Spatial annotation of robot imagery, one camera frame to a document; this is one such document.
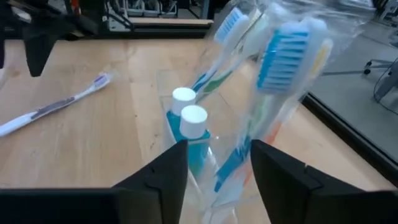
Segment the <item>gray floor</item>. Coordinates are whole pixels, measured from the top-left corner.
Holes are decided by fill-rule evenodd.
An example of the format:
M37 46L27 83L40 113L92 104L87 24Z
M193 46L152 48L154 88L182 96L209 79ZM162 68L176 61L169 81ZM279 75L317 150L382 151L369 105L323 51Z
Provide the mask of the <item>gray floor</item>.
M359 73L322 76L314 84L312 93L398 161L398 115L373 100L374 86L385 70L372 70L368 76L360 74L372 58L394 61L398 57L398 49L389 45L388 40L395 30L397 28L369 23L363 34L325 70L358 70ZM398 111L398 90L393 89L381 103Z

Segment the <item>blue toothbrush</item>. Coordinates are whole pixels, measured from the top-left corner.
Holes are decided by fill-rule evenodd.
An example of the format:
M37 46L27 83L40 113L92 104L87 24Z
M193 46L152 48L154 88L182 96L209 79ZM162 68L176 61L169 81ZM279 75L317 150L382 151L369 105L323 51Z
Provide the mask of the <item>blue toothbrush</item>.
M285 101L300 91L311 71L314 55L320 48L323 36L319 34L324 34L325 29L323 21L307 19L302 22L286 22L274 32L257 77L244 141L234 149L217 172L215 192L243 164L249 154L251 140L263 137Z
M249 24L249 17L236 7L225 17L225 20L221 23L214 36L214 41L222 47L221 53L213 62L210 69L193 84L191 87L192 90L198 92L212 78L222 66L225 59L231 55Z

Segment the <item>white bottle cap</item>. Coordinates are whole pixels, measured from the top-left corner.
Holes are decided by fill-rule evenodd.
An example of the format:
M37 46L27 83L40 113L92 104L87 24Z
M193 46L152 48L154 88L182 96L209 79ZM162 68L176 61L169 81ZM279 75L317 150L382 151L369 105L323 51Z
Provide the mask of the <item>white bottle cap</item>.
M181 110L180 132L188 139L197 139L206 131L207 112L201 106L190 105Z
M180 87L173 91L172 112L180 116L182 108L195 104L197 94L190 88Z

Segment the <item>plastic bag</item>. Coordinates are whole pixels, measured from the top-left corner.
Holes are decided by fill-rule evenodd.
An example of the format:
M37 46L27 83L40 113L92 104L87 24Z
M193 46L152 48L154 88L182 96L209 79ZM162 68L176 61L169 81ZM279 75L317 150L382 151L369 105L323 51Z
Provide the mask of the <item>plastic bag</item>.
M245 46L245 38L255 30L258 22L263 22L263 39L257 43L257 72L252 75L248 99L250 106L246 110L236 147L230 150L229 158L216 173L216 180L209 180L215 183L215 187L208 190L216 192L213 203L209 204L212 209L239 200L243 181L248 182L251 176L247 160L251 140L273 141L282 123L297 107L299 99L325 65L352 43L362 31L361 26L373 14L370 2L253 1L252 5L255 7L252 11L258 11L260 15L257 18L254 16L254 22L248 26L226 61L232 61L241 54L239 46ZM274 68L272 74L267 72L271 67ZM207 66L188 85L195 86L209 70ZM236 175L242 172L246 178Z
M239 53L242 39L252 22L261 15L261 6L257 4L255 0L227 3L205 37L207 40L205 50L199 59L195 75L186 86L197 93L209 93L225 81L229 76L226 69L231 66L231 58ZM214 81L217 76L224 78L210 83L210 80Z

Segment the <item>blue bristles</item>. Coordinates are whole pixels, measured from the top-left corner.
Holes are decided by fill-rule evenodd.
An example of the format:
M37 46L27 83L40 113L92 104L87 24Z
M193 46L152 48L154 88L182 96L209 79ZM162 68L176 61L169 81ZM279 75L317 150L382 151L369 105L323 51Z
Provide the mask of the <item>blue bristles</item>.
M283 94L287 92L299 72L308 32L276 30L264 53L257 87L267 93Z

